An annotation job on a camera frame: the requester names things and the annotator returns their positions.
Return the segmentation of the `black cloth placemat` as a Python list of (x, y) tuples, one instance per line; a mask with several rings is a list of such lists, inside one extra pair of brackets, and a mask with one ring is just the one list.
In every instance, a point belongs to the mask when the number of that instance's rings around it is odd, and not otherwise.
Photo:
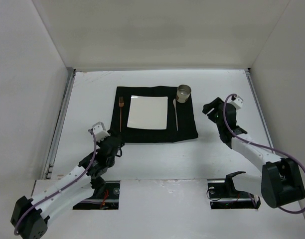
[[(176, 131), (175, 112), (173, 99), (176, 96), (177, 88), (171, 86), (155, 87), (123, 87), (116, 88), (113, 114), (111, 119), (111, 131), (120, 134), (125, 143), (174, 143), (184, 140), (198, 138), (195, 125), (192, 96), (186, 103), (177, 103), (178, 131)], [(147, 130), (128, 128), (131, 96), (144, 97), (168, 97), (167, 128), (164, 130)], [(120, 108), (119, 97), (124, 98), (122, 132), (120, 132)]]

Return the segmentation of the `white paper cup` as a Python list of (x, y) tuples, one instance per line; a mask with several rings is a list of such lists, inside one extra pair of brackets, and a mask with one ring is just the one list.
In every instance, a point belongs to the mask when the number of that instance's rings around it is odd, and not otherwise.
[(179, 85), (177, 87), (177, 92), (175, 96), (175, 100), (178, 103), (185, 103), (187, 102), (188, 98), (190, 97), (191, 94), (191, 87), (185, 84)]

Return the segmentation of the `silver knife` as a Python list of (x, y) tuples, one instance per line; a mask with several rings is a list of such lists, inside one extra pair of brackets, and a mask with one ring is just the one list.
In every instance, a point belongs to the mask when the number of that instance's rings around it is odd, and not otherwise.
[(173, 99), (173, 107), (175, 112), (175, 123), (176, 123), (176, 131), (178, 131), (178, 117), (177, 117), (177, 109), (176, 109), (176, 98)]

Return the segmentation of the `copper fork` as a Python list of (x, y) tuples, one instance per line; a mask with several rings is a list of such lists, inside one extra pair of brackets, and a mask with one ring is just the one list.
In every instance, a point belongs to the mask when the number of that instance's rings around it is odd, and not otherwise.
[(119, 97), (119, 108), (120, 108), (120, 132), (122, 132), (122, 121), (123, 121), (123, 107), (124, 107), (124, 98), (122, 96)]

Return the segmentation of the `square white plate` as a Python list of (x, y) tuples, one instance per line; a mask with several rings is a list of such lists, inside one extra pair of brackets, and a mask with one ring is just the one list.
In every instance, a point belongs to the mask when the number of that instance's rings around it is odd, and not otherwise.
[(164, 130), (167, 128), (168, 97), (131, 96), (128, 128)]

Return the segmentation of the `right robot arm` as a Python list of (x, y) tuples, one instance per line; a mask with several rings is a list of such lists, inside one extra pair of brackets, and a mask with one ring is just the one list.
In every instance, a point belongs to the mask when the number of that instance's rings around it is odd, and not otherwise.
[(262, 197), (268, 206), (280, 209), (304, 199), (302, 164), (285, 153), (254, 142), (237, 125), (237, 110), (242, 105), (243, 100), (238, 95), (231, 94), (224, 101), (216, 98), (205, 104), (202, 112), (216, 124), (221, 141), (252, 163), (260, 175), (252, 176), (245, 171), (230, 173), (219, 189), (209, 184), (209, 195), (221, 199), (248, 193), (251, 200)]

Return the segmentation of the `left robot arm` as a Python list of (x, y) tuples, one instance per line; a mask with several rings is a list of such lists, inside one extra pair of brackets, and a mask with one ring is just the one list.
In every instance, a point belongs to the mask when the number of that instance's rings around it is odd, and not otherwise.
[(64, 211), (79, 203), (89, 203), (92, 197), (104, 207), (113, 192), (107, 189), (102, 175), (114, 166), (116, 157), (122, 156), (124, 144), (119, 135), (95, 142), (93, 151), (61, 180), (29, 199), (19, 198), (10, 220), (14, 234), (23, 239), (39, 239)]

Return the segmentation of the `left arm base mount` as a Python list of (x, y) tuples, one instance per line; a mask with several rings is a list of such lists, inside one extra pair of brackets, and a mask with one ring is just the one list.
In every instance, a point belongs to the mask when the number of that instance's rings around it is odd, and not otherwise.
[(73, 206), (73, 210), (118, 210), (120, 197), (120, 181), (107, 181), (100, 195), (81, 201)]

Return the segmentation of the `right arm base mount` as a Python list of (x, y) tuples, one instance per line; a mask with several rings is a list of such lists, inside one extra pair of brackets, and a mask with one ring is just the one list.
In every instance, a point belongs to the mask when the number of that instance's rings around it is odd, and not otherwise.
[(235, 188), (233, 179), (244, 174), (246, 172), (237, 171), (226, 175), (224, 179), (210, 179), (207, 181), (208, 189), (206, 195), (210, 201), (210, 209), (259, 209), (261, 205), (259, 196), (250, 192), (239, 191)]

